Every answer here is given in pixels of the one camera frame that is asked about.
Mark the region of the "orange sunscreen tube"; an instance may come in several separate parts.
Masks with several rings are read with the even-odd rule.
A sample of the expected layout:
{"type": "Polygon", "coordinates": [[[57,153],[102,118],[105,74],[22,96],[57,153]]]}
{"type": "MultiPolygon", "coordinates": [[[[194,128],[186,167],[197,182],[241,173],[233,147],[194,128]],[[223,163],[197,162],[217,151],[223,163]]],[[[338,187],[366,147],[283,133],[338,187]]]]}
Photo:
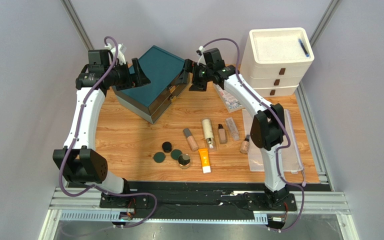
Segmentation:
{"type": "Polygon", "coordinates": [[[200,148],[198,150],[198,153],[199,153],[199,157],[200,157],[202,172],[204,174],[211,173],[212,170],[211,170],[211,164],[210,164],[208,149],[207,148],[200,148]]]}

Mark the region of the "black cap foundation bottle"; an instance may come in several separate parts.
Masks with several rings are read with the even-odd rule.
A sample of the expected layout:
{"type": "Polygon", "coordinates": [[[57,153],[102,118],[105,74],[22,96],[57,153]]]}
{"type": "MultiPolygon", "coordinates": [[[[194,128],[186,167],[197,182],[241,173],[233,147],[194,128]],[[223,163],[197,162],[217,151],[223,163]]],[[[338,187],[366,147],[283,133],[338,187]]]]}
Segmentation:
{"type": "Polygon", "coordinates": [[[228,141],[226,130],[221,123],[218,124],[218,137],[220,144],[226,144],[228,141]]]}

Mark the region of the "small round foundation bottle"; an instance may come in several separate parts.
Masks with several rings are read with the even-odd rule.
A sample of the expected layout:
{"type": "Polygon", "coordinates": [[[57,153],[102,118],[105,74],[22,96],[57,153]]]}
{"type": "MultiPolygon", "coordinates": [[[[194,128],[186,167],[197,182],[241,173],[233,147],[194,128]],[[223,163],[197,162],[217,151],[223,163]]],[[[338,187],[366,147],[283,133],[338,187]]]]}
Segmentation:
{"type": "Polygon", "coordinates": [[[249,149],[250,149],[250,135],[247,134],[240,145],[239,152],[241,154],[246,155],[246,154],[248,154],[249,149]]]}

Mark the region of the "grey cap foundation tube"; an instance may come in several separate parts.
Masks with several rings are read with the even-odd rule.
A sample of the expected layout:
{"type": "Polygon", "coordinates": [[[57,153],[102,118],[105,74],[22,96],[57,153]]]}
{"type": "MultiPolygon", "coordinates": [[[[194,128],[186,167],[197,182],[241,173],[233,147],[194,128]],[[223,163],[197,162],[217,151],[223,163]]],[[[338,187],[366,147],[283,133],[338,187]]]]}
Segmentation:
{"type": "Polygon", "coordinates": [[[183,134],[186,138],[186,141],[190,147],[190,149],[194,152],[194,151],[197,151],[199,149],[199,145],[198,143],[196,142],[194,136],[192,135],[191,131],[189,128],[184,128],[183,129],[183,134]]]}

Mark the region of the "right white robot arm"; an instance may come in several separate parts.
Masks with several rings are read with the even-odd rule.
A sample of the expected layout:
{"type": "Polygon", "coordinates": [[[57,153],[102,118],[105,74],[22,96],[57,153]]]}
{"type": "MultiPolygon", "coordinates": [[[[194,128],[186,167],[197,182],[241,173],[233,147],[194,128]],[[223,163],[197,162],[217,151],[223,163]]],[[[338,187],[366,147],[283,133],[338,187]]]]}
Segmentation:
{"type": "Polygon", "coordinates": [[[183,69],[192,74],[190,91],[204,92],[212,82],[233,95],[252,116],[250,139],[260,149],[265,179],[263,202],[271,209],[282,206],[289,195],[282,165],[282,143],[288,135],[284,108],[260,96],[233,65],[225,65],[218,48],[206,50],[205,63],[186,59],[183,69]]]}

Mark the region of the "clear glass bottle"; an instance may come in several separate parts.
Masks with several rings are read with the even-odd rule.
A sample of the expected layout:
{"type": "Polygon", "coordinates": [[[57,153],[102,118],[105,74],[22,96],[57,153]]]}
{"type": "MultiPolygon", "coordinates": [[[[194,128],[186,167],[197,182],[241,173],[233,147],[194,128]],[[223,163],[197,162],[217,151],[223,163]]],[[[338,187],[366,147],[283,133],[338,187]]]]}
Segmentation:
{"type": "Polygon", "coordinates": [[[233,138],[234,141],[239,141],[240,140],[240,135],[238,128],[236,126],[236,123],[232,117],[228,117],[225,119],[225,123],[227,125],[228,131],[233,138]]]}

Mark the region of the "cream bottle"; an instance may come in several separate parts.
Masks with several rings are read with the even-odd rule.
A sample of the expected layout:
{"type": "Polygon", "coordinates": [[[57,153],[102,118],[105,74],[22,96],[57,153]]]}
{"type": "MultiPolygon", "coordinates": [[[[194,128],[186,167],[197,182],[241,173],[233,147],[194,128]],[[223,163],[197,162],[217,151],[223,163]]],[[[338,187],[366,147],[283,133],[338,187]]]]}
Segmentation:
{"type": "Polygon", "coordinates": [[[209,118],[204,118],[201,120],[201,126],[203,131],[203,136],[205,144],[209,152],[217,151],[217,143],[215,140],[215,135],[213,132],[212,122],[209,118]]]}

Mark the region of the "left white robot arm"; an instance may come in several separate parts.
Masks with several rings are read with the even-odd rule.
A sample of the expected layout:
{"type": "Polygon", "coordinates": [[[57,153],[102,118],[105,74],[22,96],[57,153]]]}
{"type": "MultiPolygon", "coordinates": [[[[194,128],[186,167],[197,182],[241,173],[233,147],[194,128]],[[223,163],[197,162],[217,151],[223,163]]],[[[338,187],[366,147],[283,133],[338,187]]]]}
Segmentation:
{"type": "Polygon", "coordinates": [[[75,80],[76,107],[68,137],[63,148],[52,155],[59,168],[59,184],[67,181],[84,184],[87,189],[124,194],[126,180],[110,172],[107,160],[96,151],[96,131],[111,87],[126,90],[151,83],[137,58],[132,59],[132,67],[130,72],[121,44],[107,44],[104,49],[88,52],[88,64],[75,80]]]}

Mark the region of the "teal drawer organizer box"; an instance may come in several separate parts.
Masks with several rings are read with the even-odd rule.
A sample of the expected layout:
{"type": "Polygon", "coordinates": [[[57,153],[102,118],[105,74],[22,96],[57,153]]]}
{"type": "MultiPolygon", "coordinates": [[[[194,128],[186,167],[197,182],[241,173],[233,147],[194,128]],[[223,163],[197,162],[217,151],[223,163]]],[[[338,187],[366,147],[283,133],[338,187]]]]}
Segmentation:
{"type": "Polygon", "coordinates": [[[112,89],[122,106],[155,124],[187,88],[189,73],[184,71],[183,58],[156,45],[139,57],[138,63],[151,83],[124,90],[112,89]]]}

